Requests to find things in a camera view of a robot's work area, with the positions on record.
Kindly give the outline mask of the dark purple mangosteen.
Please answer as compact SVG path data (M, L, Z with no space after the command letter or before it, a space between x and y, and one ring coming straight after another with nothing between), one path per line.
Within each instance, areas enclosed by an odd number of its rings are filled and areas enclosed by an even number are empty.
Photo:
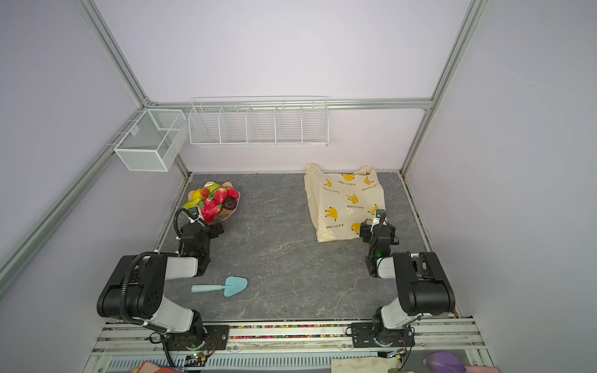
M229 210L229 211L234 211L238 206L238 200L233 200L229 197L227 197L227 199L224 200L224 203L222 204L222 208L225 210Z

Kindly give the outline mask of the banana print plastic bag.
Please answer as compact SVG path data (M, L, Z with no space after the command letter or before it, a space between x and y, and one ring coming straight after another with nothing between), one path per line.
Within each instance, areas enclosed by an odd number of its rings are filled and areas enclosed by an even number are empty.
M358 238L362 222L372 222L386 207L384 189L370 166L343 174L325 173L310 163L304 182L318 242Z

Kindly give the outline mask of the green pear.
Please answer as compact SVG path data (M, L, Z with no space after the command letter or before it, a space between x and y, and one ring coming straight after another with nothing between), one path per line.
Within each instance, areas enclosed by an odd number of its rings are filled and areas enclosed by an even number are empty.
M190 210L191 208L196 208L202 201L203 201L203 197L200 196L194 200L189 201L188 203L186 203L183 208Z

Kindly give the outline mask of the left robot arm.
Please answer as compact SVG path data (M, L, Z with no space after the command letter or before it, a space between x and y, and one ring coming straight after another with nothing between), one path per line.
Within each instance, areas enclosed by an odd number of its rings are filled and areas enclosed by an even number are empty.
M165 347L191 351L218 349L199 311L164 295L167 281L198 278L211 263L211 241L224 233L220 219L208 222L197 208L179 208L173 216L178 248L123 256L96 303L99 316L142 326L160 336Z

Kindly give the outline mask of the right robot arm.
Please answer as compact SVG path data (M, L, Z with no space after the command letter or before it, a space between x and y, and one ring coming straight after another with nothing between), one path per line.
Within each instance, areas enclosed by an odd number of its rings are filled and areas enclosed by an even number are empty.
M373 278L395 281L397 297L379 307L370 322L347 328L356 348L404 348L415 345L413 324L455 311L456 297L435 253L392 251L399 244L396 227L379 209L373 221L362 222L359 236L368 244L365 263Z

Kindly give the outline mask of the red strawberry large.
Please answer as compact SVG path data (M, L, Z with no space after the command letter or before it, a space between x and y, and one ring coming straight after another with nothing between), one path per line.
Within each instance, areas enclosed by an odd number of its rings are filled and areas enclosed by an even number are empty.
M215 191L214 202L216 205L222 205L228 197L227 189L221 187Z

